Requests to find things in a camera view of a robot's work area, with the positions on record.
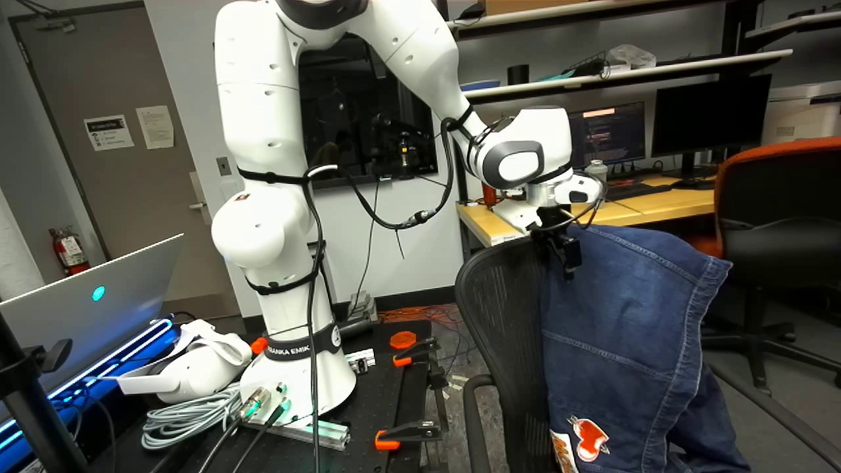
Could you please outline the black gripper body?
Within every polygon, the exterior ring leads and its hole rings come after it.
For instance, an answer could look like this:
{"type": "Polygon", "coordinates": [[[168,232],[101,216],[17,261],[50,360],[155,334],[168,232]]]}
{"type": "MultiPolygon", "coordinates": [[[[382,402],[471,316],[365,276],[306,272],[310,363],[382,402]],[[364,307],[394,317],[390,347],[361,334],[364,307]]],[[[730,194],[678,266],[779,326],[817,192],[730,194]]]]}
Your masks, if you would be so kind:
{"type": "Polygon", "coordinates": [[[532,229],[539,258],[556,262],[566,276],[582,267],[582,242],[569,234],[571,211],[569,205],[553,205],[536,211],[539,224],[532,229]]]}

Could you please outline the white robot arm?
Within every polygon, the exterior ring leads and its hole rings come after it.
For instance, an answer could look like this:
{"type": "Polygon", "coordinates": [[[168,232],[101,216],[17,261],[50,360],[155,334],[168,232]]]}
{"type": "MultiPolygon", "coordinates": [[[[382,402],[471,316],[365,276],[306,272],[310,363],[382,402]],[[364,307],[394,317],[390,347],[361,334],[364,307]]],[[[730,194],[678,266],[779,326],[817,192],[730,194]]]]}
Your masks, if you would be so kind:
{"type": "Polygon", "coordinates": [[[322,276],[318,180],[364,190],[429,173],[437,153],[542,229],[602,184],[574,170],[571,119],[525,107],[489,123],[457,83],[457,42],[432,0],[232,0],[215,14],[215,87],[243,190],[213,245],[257,297],[269,349],[243,374],[288,417],[345,405],[357,374],[322,276]]]}

